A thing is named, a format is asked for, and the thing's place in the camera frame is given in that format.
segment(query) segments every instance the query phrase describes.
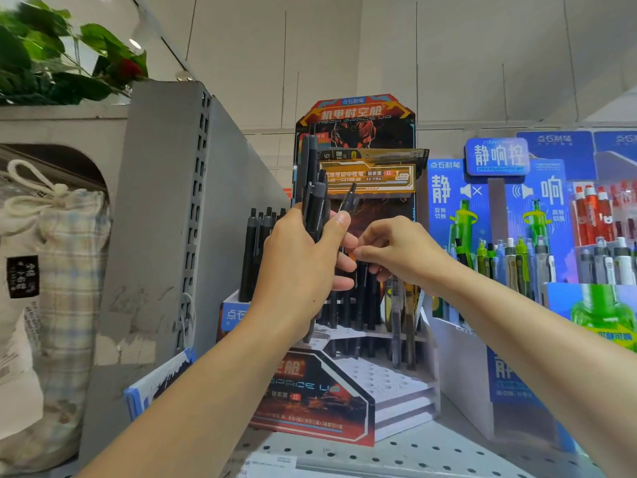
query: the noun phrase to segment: artificial plant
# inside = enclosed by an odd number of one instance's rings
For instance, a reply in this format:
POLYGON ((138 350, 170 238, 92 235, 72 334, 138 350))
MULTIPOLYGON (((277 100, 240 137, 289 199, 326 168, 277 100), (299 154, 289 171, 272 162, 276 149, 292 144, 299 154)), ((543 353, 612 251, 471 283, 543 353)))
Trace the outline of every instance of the artificial plant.
POLYGON ((145 51, 136 55, 95 23, 76 34, 70 18, 68 10, 42 0, 0 10, 0 105, 101 101, 112 93, 128 95, 133 81, 148 77, 145 51), (63 37, 73 40, 75 59, 66 53, 63 37), (79 64, 80 42, 99 54, 92 74, 79 64))

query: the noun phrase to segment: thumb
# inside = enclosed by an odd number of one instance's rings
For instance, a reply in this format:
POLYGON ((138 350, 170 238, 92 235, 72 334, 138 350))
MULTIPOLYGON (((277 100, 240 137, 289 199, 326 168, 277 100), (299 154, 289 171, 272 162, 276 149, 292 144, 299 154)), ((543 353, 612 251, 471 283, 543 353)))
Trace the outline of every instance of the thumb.
POLYGON ((377 263, 381 266, 387 266, 387 248, 378 248, 371 245, 358 247, 354 249, 354 257, 359 261, 367 263, 377 263))
POLYGON ((352 217, 347 211, 339 211, 323 226, 323 235, 317 245, 329 252, 338 251, 351 222, 352 217))

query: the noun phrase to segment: drawstring bag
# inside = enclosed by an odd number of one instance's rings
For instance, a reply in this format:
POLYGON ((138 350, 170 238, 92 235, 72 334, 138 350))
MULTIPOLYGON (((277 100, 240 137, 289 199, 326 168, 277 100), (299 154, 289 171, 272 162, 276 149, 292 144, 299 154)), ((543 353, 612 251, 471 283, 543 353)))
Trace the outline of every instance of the drawstring bag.
MULTIPOLYGON (((22 160, 8 172, 48 195, 15 196, 0 210, 0 396, 7 378, 26 380, 27 359, 14 359, 22 365, 4 377, 1 367, 7 349, 15 354, 25 339, 43 396, 41 418, 0 439, 0 474, 20 474, 57 466, 79 449, 111 220, 102 192, 69 191, 22 160), (21 178, 20 165, 44 185, 21 178)), ((0 401, 0 424, 16 411, 0 401)))

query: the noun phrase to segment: speaker icon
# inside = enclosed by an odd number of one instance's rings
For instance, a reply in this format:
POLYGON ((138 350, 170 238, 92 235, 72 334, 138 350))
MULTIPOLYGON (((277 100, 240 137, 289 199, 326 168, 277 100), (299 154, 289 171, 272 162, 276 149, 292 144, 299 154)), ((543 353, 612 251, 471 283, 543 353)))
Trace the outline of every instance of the speaker icon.
POLYGON ((513 193, 516 198, 526 198, 528 196, 533 196, 533 188, 529 188, 524 184, 516 184, 513 187, 513 193))
POLYGON ((465 196, 470 198, 471 197, 471 184, 467 184, 466 186, 461 187, 460 188, 460 194, 464 194, 465 196))

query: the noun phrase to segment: hand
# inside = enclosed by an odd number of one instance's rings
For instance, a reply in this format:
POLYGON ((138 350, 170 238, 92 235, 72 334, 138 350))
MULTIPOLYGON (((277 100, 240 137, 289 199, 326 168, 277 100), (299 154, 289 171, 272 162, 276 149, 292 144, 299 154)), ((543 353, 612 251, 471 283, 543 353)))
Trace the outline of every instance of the hand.
POLYGON ((339 247, 351 249, 358 244, 347 233, 350 223, 349 214, 341 211, 325 224, 322 238, 314 243, 297 205, 276 223, 266 240, 251 308, 259 309, 260 318, 266 315, 273 325, 291 330, 290 344, 307 334, 330 290, 354 286, 352 279, 334 275, 335 268, 356 269, 356 262, 339 252, 339 247))
POLYGON ((432 296, 440 295, 440 277, 456 262, 422 225, 404 216, 370 224, 361 235, 354 256, 370 262, 370 272, 376 273, 379 281, 394 274, 432 296))

